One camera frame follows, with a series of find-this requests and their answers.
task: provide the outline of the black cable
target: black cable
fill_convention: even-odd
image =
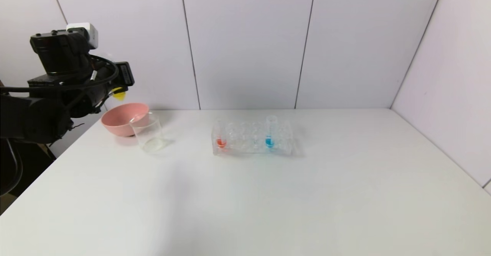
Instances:
[[[114,68],[114,71],[111,76],[109,76],[106,79],[99,80],[99,81],[94,81],[91,83],[83,84],[83,85],[56,85],[56,86],[51,86],[51,87],[30,87],[30,88],[16,88],[16,87],[0,87],[0,92],[39,92],[39,91],[60,91],[60,90],[74,90],[74,89],[85,89],[85,88],[91,88],[95,87],[97,85],[104,85],[105,83],[108,83],[118,76],[119,70],[118,67],[115,63],[111,62],[110,60],[104,59],[103,57],[91,55],[96,60],[102,61],[102,62],[107,62],[108,64],[111,64],[112,67]]]
[[[22,160],[19,152],[12,146],[12,144],[10,143],[10,139],[7,138],[5,140],[7,140],[8,148],[10,149],[10,153],[12,154],[12,158],[14,158],[15,174],[14,178],[9,182],[9,184],[7,184],[7,186],[5,186],[5,188],[0,188],[0,197],[12,191],[12,189],[15,188],[17,184],[19,184],[23,172]]]

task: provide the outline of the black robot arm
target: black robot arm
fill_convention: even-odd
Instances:
[[[46,74],[28,80],[28,88],[0,87],[2,138],[53,143],[72,129],[71,118],[99,113],[112,90],[125,92],[135,83],[127,62],[88,54],[97,46],[97,31],[88,25],[31,37]]]

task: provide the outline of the white tabletop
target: white tabletop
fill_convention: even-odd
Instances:
[[[162,111],[159,154],[96,123],[0,217],[0,256],[491,255],[491,196],[387,109]],[[217,117],[292,157],[214,156]]]

